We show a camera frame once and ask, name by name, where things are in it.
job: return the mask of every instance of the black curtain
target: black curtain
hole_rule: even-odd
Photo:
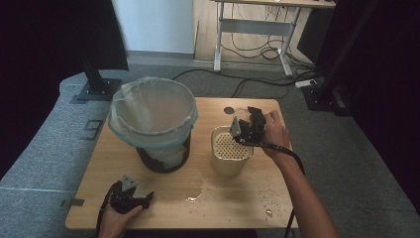
[[[318,61],[326,75],[367,4],[361,0],[338,4]],[[420,4],[415,0],[379,0],[333,78],[350,92],[352,115],[417,212],[419,68]]]
[[[100,69],[128,70],[111,0],[0,1],[1,177],[54,107],[65,78]]]

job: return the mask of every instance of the trash bin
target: trash bin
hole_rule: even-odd
[[[146,167],[170,173],[188,159],[197,118],[195,98],[187,87],[169,79],[144,77],[122,85],[114,94],[108,124],[137,149]]]

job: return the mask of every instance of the hand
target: hand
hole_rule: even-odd
[[[267,144],[273,144],[277,146],[289,149],[290,139],[287,129],[281,124],[280,116],[277,111],[271,111],[264,115],[265,117],[265,133],[262,140]],[[274,157],[281,155],[281,152],[277,152],[272,149],[262,149],[266,155],[274,159]]]
[[[108,202],[102,216],[101,229],[98,238],[117,237],[124,230],[129,220],[141,210],[143,210],[143,207],[137,206],[127,214],[121,214],[112,208],[111,203]]]

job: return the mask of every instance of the wall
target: wall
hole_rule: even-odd
[[[126,51],[193,54],[193,0],[112,0]]]

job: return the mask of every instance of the wooden table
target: wooden table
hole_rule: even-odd
[[[290,45],[293,32],[296,27],[297,19],[300,15],[300,10],[304,8],[335,8],[334,1],[325,0],[212,0],[220,3],[219,23],[217,29],[217,45],[214,54],[214,70],[221,70],[221,42],[222,33],[242,33],[242,34],[258,34],[270,36],[285,36],[284,43],[281,49],[278,49],[278,55],[281,64],[284,68],[286,76],[292,76],[292,71],[288,59],[286,57],[287,49]],[[256,4],[256,5],[271,5],[295,7],[293,20],[290,23],[285,22],[269,22],[269,21],[254,21],[243,19],[226,19],[223,17],[225,3],[239,3],[239,4]]]
[[[289,194],[279,169],[261,149],[255,148],[235,178],[219,176],[210,164],[212,131],[230,126],[233,120],[225,107],[254,106],[263,113],[280,112],[278,103],[199,97],[196,102],[199,118],[191,134],[189,159],[170,174],[147,169],[136,149],[116,137],[106,123],[76,194],[84,204],[70,208],[65,225],[94,229],[109,187],[127,175],[140,182],[135,197],[155,192],[151,207],[132,220],[131,229],[286,227],[292,209]]]

